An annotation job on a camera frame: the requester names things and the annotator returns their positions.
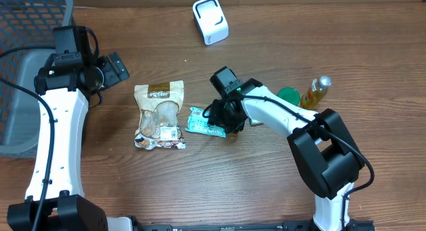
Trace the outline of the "brown Pantree snack pouch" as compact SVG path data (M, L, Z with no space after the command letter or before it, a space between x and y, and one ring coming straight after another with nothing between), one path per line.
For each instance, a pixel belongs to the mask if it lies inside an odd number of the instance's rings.
M134 144L138 148L186 148L178 123L184 101L184 82L170 81L134 87L140 111Z

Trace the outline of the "green lidded cup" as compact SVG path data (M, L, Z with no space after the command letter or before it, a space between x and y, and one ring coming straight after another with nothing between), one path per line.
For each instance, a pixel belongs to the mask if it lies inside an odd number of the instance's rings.
M277 96L295 106L298 106L300 103L300 94L295 88L292 87L282 88L278 92Z

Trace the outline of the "teal tissue pack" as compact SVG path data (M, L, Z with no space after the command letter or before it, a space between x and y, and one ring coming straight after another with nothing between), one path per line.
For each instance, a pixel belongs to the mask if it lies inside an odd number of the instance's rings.
M263 124L263 122L260 122L258 120L252 119L252 118L250 118L249 121L250 121L251 126L257 126L257 125Z

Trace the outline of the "yellow oil bottle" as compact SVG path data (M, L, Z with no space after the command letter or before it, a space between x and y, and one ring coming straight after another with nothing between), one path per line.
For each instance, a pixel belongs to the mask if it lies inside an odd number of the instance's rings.
M327 76L314 79L311 86L302 95L300 107L303 109L315 110L320 101L326 96L331 84L331 78Z

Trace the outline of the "teal snack bar wrapper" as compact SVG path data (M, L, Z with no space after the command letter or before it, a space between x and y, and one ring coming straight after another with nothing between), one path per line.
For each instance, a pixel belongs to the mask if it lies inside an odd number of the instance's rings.
M224 129L208 124L208 119L202 116L203 111L203 109L198 107L190 107L190 115L188 117L187 127L185 130L188 132L225 138L226 133L224 132Z

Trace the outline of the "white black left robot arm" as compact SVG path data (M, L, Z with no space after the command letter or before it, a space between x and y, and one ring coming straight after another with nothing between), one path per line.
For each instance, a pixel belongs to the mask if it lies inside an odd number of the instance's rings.
M108 217L85 198L81 148L88 96L103 83L80 53L51 54L35 77L40 130L25 200L8 207L12 230L136 230L132 218Z

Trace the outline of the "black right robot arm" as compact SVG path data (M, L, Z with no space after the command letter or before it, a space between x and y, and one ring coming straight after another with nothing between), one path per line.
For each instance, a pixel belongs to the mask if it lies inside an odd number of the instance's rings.
M210 82L221 98L203 112L209 124L237 133L251 118L287 139L299 174L315 195L316 211L310 221L288 222L286 230L373 230L370 222L348 215L349 196L367 162L336 112L304 110L255 79L212 77Z

